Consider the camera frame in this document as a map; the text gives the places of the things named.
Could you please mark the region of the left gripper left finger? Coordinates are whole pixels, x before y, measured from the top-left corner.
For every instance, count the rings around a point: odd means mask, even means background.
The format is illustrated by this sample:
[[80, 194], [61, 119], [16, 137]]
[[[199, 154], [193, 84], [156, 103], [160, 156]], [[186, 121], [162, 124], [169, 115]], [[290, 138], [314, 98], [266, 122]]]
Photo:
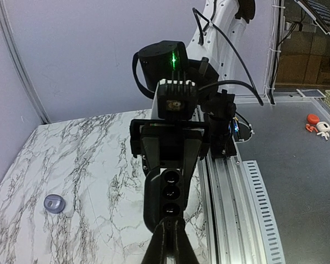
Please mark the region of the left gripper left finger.
[[167, 262], [167, 219], [156, 226], [141, 264], [164, 264]]

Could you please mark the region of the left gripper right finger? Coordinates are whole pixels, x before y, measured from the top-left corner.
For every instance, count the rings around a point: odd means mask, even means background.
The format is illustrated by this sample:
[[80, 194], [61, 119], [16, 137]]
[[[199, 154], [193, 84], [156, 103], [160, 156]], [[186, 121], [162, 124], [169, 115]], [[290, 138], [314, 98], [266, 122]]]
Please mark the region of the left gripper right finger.
[[173, 253], [175, 263], [199, 264], [185, 231], [185, 221], [180, 217], [173, 222]]

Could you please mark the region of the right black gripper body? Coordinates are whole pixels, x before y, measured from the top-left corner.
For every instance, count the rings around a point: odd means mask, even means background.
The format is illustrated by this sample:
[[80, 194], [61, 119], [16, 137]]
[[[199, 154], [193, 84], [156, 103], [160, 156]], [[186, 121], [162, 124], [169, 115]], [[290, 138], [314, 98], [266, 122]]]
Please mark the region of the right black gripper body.
[[134, 54], [132, 70], [139, 90], [153, 100], [152, 119], [188, 122], [197, 106], [219, 116], [219, 75], [208, 58], [189, 59], [183, 42], [144, 47]]

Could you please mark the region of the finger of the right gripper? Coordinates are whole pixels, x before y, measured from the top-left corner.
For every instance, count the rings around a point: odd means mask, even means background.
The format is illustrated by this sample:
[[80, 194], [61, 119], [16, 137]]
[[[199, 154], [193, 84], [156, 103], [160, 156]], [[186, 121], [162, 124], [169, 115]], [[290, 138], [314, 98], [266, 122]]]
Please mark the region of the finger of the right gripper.
[[202, 134], [198, 130], [186, 131], [184, 140], [183, 176], [185, 190], [189, 190], [191, 177], [202, 144]]
[[144, 175], [151, 172], [160, 173], [165, 169], [165, 162], [161, 157], [163, 134], [155, 126], [141, 128], [141, 155]]

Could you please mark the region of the black earbud charging case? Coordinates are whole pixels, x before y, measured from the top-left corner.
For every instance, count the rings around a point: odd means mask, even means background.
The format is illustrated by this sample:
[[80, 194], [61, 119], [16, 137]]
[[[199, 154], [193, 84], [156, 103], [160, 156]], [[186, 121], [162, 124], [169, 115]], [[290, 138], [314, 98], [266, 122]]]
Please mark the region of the black earbud charging case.
[[166, 217], [182, 217], [185, 211], [184, 177], [179, 170], [153, 169], [145, 179], [144, 222], [150, 232]]

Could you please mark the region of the purple earbud charging case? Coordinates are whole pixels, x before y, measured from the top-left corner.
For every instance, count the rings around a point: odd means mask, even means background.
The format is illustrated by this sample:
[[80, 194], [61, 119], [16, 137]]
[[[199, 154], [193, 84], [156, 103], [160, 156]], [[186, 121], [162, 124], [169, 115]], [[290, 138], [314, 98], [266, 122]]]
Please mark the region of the purple earbud charging case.
[[49, 194], [45, 197], [43, 205], [48, 212], [59, 214], [65, 208], [65, 200], [60, 195]]

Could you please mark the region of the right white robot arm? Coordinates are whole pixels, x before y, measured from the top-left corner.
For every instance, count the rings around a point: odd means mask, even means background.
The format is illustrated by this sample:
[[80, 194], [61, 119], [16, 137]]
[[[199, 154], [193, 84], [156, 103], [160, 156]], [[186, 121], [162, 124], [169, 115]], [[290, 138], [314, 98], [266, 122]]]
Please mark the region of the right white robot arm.
[[131, 151], [144, 161], [147, 191], [188, 188], [195, 163], [207, 154], [235, 154], [235, 96], [228, 86], [242, 86], [254, 96], [254, 81], [234, 80], [224, 73], [242, 61], [235, 43], [255, 16], [254, 1], [213, 1], [212, 14], [194, 9], [197, 29], [191, 44], [161, 41], [133, 56], [141, 68], [140, 92], [152, 100], [152, 117], [130, 126]]

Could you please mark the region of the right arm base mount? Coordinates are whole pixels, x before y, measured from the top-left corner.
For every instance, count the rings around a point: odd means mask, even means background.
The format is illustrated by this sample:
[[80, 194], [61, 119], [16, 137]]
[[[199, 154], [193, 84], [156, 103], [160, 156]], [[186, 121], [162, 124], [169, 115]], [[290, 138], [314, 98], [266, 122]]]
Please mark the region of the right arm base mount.
[[216, 92], [201, 105], [204, 120], [210, 127], [210, 153], [212, 159], [227, 159], [237, 155], [234, 140], [244, 141], [237, 121], [235, 94], [227, 90]]

